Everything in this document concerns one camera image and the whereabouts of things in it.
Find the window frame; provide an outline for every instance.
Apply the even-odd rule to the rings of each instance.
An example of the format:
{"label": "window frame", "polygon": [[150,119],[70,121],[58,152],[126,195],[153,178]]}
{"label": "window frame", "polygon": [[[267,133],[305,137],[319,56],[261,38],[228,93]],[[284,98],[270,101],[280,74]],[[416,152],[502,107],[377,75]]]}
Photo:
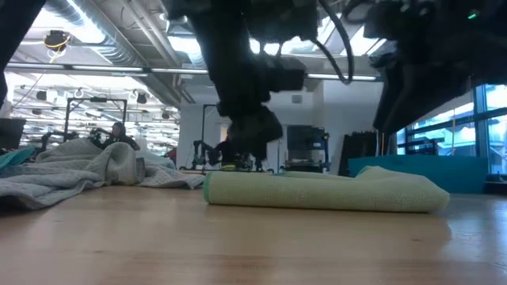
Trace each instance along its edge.
{"label": "window frame", "polygon": [[[507,115],[507,107],[496,108],[488,111],[486,106],[486,87],[484,85],[473,88],[472,97],[474,103],[474,111],[471,116],[465,116],[456,119],[455,124],[468,124],[474,123],[475,125],[475,153],[480,158],[486,158],[489,161],[490,157],[490,140],[489,140],[489,129],[488,120]],[[427,131],[435,131],[441,128],[452,127],[452,120],[445,121],[442,123],[436,123],[431,126],[419,127],[414,129],[414,124],[405,127],[405,142],[412,142],[416,134],[424,133]],[[497,177],[495,174],[490,174],[490,178]],[[507,173],[501,175],[502,178],[507,178]]]}

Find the light fixture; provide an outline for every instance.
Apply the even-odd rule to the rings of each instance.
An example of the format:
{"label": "light fixture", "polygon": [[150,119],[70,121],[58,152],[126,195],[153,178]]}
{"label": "light fixture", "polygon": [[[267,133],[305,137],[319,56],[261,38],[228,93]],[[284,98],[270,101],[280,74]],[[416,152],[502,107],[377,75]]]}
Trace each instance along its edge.
{"label": "light fixture", "polygon": [[97,117],[97,118],[100,118],[102,117],[102,113],[99,112],[99,111],[94,111],[94,110],[85,110],[85,114],[86,115],[90,115],[90,116],[93,116],[93,117]]}
{"label": "light fixture", "polygon": [[111,76],[130,76],[130,77],[148,77],[148,74],[133,74],[124,72],[113,72]]}
{"label": "light fixture", "polygon": [[84,95],[84,92],[82,92],[81,87],[79,87],[79,89],[74,91],[74,98],[79,99],[79,98],[82,98],[83,95]]}
{"label": "light fixture", "polygon": [[46,101],[48,99],[48,93],[46,91],[38,91],[35,98],[37,98],[37,100]]}
{"label": "light fixture", "polygon": [[46,64],[46,63],[7,63],[7,67],[10,68],[33,68],[37,70],[62,70],[65,69],[63,64]]}
{"label": "light fixture", "polygon": [[74,66],[75,70],[111,71],[111,72],[143,72],[141,67],[121,66]]}
{"label": "light fixture", "polygon": [[138,97],[138,94],[137,94],[137,90],[132,90],[132,92],[130,94],[128,94],[128,99],[129,100],[137,100],[137,97]]}
{"label": "light fixture", "polygon": [[148,102],[148,100],[146,99],[146,94],[145,93],[139,93],[137,94],[137,103],[139,104],[146,104]]}
{"label": "light fixture", "polygon": [[[308,74],[308,79],[322,79],[322,80],[337,80],[338,75],[336,74]],[[354,75],[354,81],[376,81],[378,78],[375,76],[363,76],[363,75]]]}

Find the person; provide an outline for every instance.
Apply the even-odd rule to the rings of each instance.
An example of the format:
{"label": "person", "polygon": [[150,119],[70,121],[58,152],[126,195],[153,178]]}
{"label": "person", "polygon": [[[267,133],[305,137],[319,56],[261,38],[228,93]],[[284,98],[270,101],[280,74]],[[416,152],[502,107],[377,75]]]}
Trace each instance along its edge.
{"label": "person", "polygon": [[231,140],[229,139],[228,132],[226,139],[216,145],[215,150],[219,151],[222,154],[222,165],[235,164],[236,152],[234,151],[234,147],[232,146]]}
{"label": "person", "polygon": [[113,124],[111,135],[102,144],[102,149],[105,149],[113,143],[127,143],[134,150],[141,150],[137,142],[135,142],[131,137],[127,136],[127,130],[125,129],[125,126],[120,122]]}

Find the ventilation duct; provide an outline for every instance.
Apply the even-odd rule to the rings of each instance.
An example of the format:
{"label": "ventilation duct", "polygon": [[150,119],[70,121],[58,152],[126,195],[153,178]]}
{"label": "ventilation duct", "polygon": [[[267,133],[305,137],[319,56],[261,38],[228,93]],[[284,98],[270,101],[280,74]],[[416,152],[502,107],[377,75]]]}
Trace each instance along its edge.
{"label": "ventilation duct", "polygon": [[[101,9],[91,0],[48,0],[44,7],[55,17],[60,17],[68,23],[71,33],[81,41],[86,42],[93,37],[100,39],[105,47],[94,48],[112,65],[126,67],[142,67],[147,62],[137,53],[127,39],[117,30],[116,26],[102,13]],[[158,94],[158,99],[166,105],[180,104],[180,90],[168,86],[155,75],[149,74],[145,78],[137,78],[148,88]]]}

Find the ceiling light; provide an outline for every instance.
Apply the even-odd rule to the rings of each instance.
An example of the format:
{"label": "ceiling light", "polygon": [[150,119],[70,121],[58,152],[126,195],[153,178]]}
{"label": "ceiling light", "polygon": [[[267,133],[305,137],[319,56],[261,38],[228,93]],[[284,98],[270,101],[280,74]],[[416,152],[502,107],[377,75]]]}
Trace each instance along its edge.
{"label": "ceiling light", "polygon": [[130,76],[130,77],[148,77],[148,74],[133,74],[133,73],[124,73],[124,72],[114,72],[111,73],[112,76]]}
{"label": "ceiling light", "polygon": [[46,91],[38,91],[35,98],[37,98],[37,100],[46,101],[48,99],[48,93]]}
{"label": "ceiling light", "polygon": [[[366,53],[372,53],[379,48],[380,45],[385,42],[385,40],[381,40],[382,44],[378,45],[378,39],[368,39],[364,36],[364,26],[360,27],[357,30],[356,34],[350,40],[350,45],[352,46],[352,52],[354,55],[365,55]],[[347,51],[344,49],[341,53],[341,56],[347,56]]]}
{"label": "ceiling light", "polygon": [[95,116],[95,117],[98,117],[100,118],[102,116],[102,113],[99,112],[99,111],[94,111],[94,110],[85,110],[85,114],[86,115],[90,115],[90,116]]}
{"label": "ceiling light", "polygon": [[75,70],[94,70],[111,72],[143,72],[141,67],[121,67],[121,66],[74,66]]}
{"label": "ceiling light", "polygon": [[146,99],[146,94],[145,93],[139,93],[137,95],[137,103],[139,104],[146,104],[148,102],[148,100]]}
{"label": "ceiling light", "polygon": [[10,68],[33,68],[33,69],[65,69],[62,64],[45,64],[45,63],[7,63],[7,67]]}
{"label": "ceiling light", "polygon": [[[308,78],[316,78],[321,80],[338,80],[338,75],[336,74],[308,74]],[[354,81],[376,81],[378,78],[376,76],[361,76],[354,75]]]}
{"label": "ceiling light", "polygon": [[79,99],[79,98],[82,98],[83,95],[84,95],[84,93],[82,92],[81,87],[79,87],[79,89],[74,91],[74,98]]}

